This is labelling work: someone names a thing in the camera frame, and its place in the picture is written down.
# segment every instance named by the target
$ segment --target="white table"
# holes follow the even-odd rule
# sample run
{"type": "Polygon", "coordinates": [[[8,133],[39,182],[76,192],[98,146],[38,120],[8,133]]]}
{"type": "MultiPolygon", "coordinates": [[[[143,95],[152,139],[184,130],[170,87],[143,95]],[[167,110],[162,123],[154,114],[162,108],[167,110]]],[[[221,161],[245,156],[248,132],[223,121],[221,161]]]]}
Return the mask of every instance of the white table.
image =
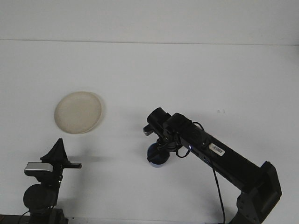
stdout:
{"type": "MultiPolygon", "coordinates": [[[[0,213],[21,214],[23,173],[58,138],[81,170],[64,170],[58,207],[68,217],[220,222],[212,170],[194,155],[162,168],[146,160],[157,137],[142,128],[157,107],[199,121],[253,163],[270,161],[283,196],[265,224],[295,223],[299,202],[296,46],[0,41],[0,213]],[[92,91],[104,102],[94,130],[55,124],[59,100],[92,91]]],[[[240,191],[219,176],[227,213],[240,191]]]]}

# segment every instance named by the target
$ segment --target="white wall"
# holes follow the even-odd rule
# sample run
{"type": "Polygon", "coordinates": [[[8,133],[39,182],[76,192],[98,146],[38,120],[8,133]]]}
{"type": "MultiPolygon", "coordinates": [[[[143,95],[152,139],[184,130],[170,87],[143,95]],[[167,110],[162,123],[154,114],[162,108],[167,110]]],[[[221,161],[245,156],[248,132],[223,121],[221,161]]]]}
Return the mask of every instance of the white wall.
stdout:
{"type": "Polygon", "coordinates": [[[0,1],[0,39],[299,44],[297,0],[0,1]]]}

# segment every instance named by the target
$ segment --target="barcode label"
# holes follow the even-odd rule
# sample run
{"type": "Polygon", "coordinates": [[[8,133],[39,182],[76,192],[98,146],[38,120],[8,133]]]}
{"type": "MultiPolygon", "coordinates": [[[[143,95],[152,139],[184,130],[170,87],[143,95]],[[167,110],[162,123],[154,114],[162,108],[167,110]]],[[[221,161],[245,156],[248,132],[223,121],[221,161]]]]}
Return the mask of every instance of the barcode label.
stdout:
{"type": "Polygon", "coordinates": [[[213,152],[215,152],[219,156],[223,156],[223,154],[225,154],[225,151],[223,149],[219,148],[218,146],[214,145],[213,143],[211,143],[209,145],[209,149],[211,149],[213,152]]]}

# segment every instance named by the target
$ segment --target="camera mount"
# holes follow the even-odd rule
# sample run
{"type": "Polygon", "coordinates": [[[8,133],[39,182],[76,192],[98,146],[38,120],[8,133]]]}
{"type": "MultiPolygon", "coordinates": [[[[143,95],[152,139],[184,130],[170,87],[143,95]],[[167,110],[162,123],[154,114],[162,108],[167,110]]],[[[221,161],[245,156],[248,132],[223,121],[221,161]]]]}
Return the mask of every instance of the camera mount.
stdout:
{"type": "Polygon", "coordinates": [[[42,162],[29,162],[24,169],[27,176],[34,176],[40,184],[29,187],[23,197],[29,208],[29,224],[68,224],[62,209],[54,209],[63,179],[64,168],[81,168],[81,163],[71,163],[64,150],[62,139],[41,158],[42,162]]]}

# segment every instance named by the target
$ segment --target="plate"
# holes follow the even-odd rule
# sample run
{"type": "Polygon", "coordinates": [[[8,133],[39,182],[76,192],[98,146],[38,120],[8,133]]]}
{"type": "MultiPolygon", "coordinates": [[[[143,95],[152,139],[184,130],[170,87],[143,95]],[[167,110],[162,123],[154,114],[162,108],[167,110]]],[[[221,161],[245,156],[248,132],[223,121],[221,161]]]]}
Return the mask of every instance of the plate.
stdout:
{"type": "Polygon", "coordinates": [[[55,122],[64,132],[86,133],[100,120],[102,105],[92,92],[73,92],[64,97],[55,109],[55,122]]]}

